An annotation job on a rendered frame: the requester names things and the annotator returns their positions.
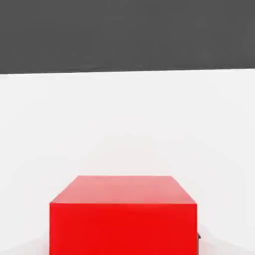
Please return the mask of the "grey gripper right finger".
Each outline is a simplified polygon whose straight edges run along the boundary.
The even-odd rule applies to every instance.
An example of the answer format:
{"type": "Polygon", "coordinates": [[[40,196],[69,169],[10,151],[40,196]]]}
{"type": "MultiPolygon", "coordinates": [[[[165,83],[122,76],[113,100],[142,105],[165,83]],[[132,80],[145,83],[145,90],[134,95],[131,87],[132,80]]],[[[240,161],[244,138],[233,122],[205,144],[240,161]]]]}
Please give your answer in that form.
{"type": "Polygon", "coordinates": [[[199,255],[252,255],[252,251],[241,246],[222,241],[213,236],[209,230],[198,225],[199,255]]]}

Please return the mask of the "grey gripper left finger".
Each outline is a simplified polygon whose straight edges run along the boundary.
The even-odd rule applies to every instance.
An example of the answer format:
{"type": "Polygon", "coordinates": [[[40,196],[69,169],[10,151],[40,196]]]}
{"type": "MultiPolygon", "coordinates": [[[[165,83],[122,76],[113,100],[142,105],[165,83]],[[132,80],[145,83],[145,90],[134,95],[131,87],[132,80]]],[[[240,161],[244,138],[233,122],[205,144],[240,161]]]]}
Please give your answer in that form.
{"type": "Polygon", "coordinates": [[[49,255],[49,237],[44,236],[6,250],[5,255],[49,255]]]}

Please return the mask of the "small red cube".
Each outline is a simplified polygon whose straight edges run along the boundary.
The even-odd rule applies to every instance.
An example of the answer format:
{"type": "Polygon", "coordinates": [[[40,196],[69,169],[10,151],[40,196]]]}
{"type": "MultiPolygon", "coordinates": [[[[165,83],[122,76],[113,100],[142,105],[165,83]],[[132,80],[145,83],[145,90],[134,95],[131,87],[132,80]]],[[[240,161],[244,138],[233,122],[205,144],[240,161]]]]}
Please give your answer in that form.
{"type": "Polygon", "coordinates": [[[78,176],[50,203],[49,255],[198,255],[197,203],[171,176],[78,176]]]}

